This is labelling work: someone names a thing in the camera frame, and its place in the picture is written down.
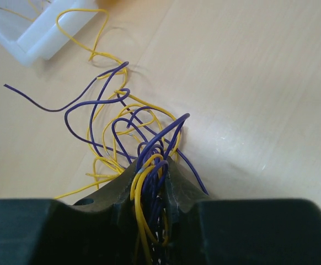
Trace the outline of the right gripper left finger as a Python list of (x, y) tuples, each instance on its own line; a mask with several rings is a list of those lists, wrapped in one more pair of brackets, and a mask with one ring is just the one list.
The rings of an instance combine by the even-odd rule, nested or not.
[(72, 205), (0, 199), (0, 264), (131, 264), (135, 164)]

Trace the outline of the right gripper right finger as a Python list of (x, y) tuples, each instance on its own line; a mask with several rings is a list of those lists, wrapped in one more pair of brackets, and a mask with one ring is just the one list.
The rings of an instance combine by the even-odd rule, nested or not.
[(170, 264), (321, 264), (321, 210), (306, 199), (212, 199), (168, 160)]

